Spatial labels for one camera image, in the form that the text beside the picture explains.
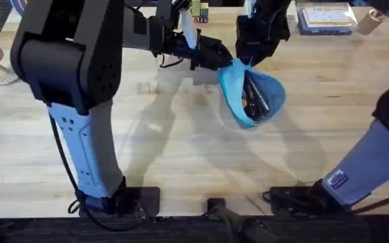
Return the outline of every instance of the plastic bag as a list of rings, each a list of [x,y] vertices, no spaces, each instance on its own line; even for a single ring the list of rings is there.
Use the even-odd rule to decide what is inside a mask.
[[[220,69],[218,76],[226,102],[235,120],[243,127],[250,128],[268,122],[280,112],[286,100],[284,88],[277,79],[252,70],[250,65],[244,65],[240,60],[233,60],[232,65]],[[244,111],[242,94],[247,76],[250,76],[261,98],[267,101],[269,111],[260,120],[254,120]]]

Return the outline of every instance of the blue label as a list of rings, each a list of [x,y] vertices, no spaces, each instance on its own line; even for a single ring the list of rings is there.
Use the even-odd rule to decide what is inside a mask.
[[[349,177],[341,170],[338,169],[327,180],[327,183],[335,190],[339,189],[345,182],[349,180]]]

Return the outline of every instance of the wooden tabletop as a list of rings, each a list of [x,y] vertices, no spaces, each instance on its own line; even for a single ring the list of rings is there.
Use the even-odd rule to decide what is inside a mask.
[[[353,9],[357,19],[368,12]],[[237,13],[211,8],[210,23],[200,25],[233,54]],[[19,21],[11,13],[0,35],[4,65]],[[389,87],[389,20],[370,36],[293,32],[256,67],[282,82],[288,100],[275,120],[255,130],[236,125],[216,72],[191,72],[187,61],[160,69],[161,59],[147,51],[123,54],[112,128],[128,184],[160,187],[160,215],[199,215],[209,197],[226,198],[241,214],[270,214],[260,192],[311,185],[373,120],[375,102]],[[387,196],[389,182],[360,205]],[[23,82],[0,86],[0,217],[65,217],[73,200],[45,105]],[[389,206],[372,213],[389,213]]]

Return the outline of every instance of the colorful box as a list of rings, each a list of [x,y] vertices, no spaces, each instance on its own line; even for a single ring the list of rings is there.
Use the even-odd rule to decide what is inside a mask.
[[[193,22],[196,24],[208,23],[208,3],[201,3],[200,0],[192,1]]]
[[[192,0],[192,16],[197,17],[201,15],[201,0]]]
[[[199,17],[199,23],[206,24],[208,23],[208,17]]]
[[[208,9],[201,9],[201,17],[208,18]]]

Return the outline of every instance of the black cable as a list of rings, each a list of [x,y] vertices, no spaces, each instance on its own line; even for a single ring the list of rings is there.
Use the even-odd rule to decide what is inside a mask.
[[[162,56],[161,64],[159,65],[159,67],[161,67],[161,68],[170,68],[170,67],[173,67],[173,66],[175,66],[175,65],[178,65],[178,64],[180,64],[182,61],[184,61],[184,58],[179,57],[178,60],[175,61],[174,63],[164,65],[164,63],[165,63],[165,55],[164,55],[164,54],[161,54],[161,56]]]
[[[370,210],[374,210],[378,207],[382,207],[382,206],[385,206],[385,205],[389,205],[389,197],[388,198],[385,198],[385,199],[382,199],[378,202],[374,202],[370,205],[367,205],[367,206],[364,206],[360,209],[355,209],[354,211],[352,211],[354,214],[357,214],[357,213],[365,213],[367,211],[370,211]]]
[[[282,200],[291,200],[293,203],[297,204],[297,205],[300,205],[302,207],[306,207],[307,206],[307,203],[304,203],[304,202],[301,202],[295,198],[291,198],[291,197],[283,197],[283,196],[280,196],[280,195],[274,195],[274,196],[278,196],[280,197]],[[270,198],[271,198],[271,194],[267,191],[267,192],[264,192],[262,194],[262,198],[264,199],[264,201],[268,204],[270,204],[272,207],[280,207],[279,205],[276,205]],[[378,202],[374,202],[370,205],[367,205],[367,206],[364,206],[364,207],[361,207],[359,209],[355,209],[355,210],[351,210],[351,211],[344,211],[344,212],[341,212],[341,213],[330,213],[330,214],[325,214],[325,215],[311,215],[311,214],[308,214],[308,213],[304,213],[304,212],[295,212],[290,209],[285,209],[288,211],[288,213],[292,216],[293,219],[299,219],[299,220],[319,220],[319,219],[333,219],[333,218],[337,218],[337,217],[350,217],[350,216],[353,216],[353,215],[357,215],[357,214],[360,214],[360,213],[365,213],[365,212],[368,212],[368,211],[371,211],[371,210],[374,210],[374,209],[377,209],[379,207],[383,207],[383,206],[386,206],[386,205],[389,205],[389,197],[388,198],[385,198],[385,199],[382,199]]]
[[[57,130],[57,124],[56,124],[56,121],[55,119],[49,114],[49,119],[51,120],[51,126],[52,126],[52,132],[53,132],[53,137],[55,138],[55,141],[56,141],[56,144],[57,144],[57,147],[58,147],[58,152],[59,152],[59,155],[61,156],[61,160],[62,160],[62,163],[66,169],[66,172],[68,174],[68,177],[73,185],[73,188],[75,190],[75,192],[79,191],[78,189],[78,185],[76,184],[76,181],[74,180],[74,177],[73,177],[73,174],[72,174],[72,171],[70,170],[70,167],[68,165],[68,162],[67,162],[67,159],[66,159],[66,155],[64,154],[64,150],[62,148],[62,145],[61,145],[61,139],[59,138],[59,134],[58,134],[58,130]],[[70,203],[70,205],[68,206],[68,213],[69,214],[74,214],[75,212],[77,212],[79,209],[82,209],[86,215],[88,216],[88,218],[93,222],[95,223],[97,226],[99,226],[100,228],[104,229],[104,230],[107,230],[107,231],[110,231],[110,232],[125,232],[125,231],[128,231],[128,230],[133,230],[134,228],[136,227],[139,227],[141,226],[142,224],[145,223],[145,221],[141,221],[139,223],[135,223],[134,225],[131,225],[131,226],[128,226],[128,227],[125,227],[125,228],[118,228],[118,229],[115,229],[115,228],[112,228],[112,227],[108,227],[106,225],[103,225],[102,223],[100,223],[94,216],[91,215],[90,211],[87,209],[87,207],[82,203],[81,200],[79,200],[79,198],[77,198],[75,201],[73,201],[72,203]]]
[[[124,4],[124,7],[127,7],[128,9],[132,10],[133,13],[135,13],[135,14],[140,14],[140,15],[143,16],[142,12],[139,11],[140,6],[138,6],[137,8],[134,8],[134,7],[132,7],[132,6],[130,6],[130,5],[128,5],[128,4],[125,3],[125,4]]]
[[[76,181],[74,180],[72,171],[70,170],[70,167],[68,166],[67,158],[66,158],[66,155],[64,154],[64,150],[63,150],[62,145],[61,145],[61,139],[59,138],[58,129],[57,129],[57,123],[56,123],[55,119],[53,119],[51,114],[49,114],[49,118],[51,120],[53,137],[55,139],[55,142],[57,143],[59,156],[61,157],[62,163],[64,165],[64,168],[66,169],[66,172],[67,172],[67,175],[68,175],[68,177],[70,179],[70,182],[73,185],[73,189],[74,189],[75,192],[77,192],[78,191],[78,185],[76,184]]]
[[[142,5],[143,5],[143,1],[144,1],[144,0],[142,0],[142,1],[140,2],[139,6],[136,8],[136,10],[137,10],[137,11],[139,11],[139,10],[140,10],[140,8],[142,7]]]

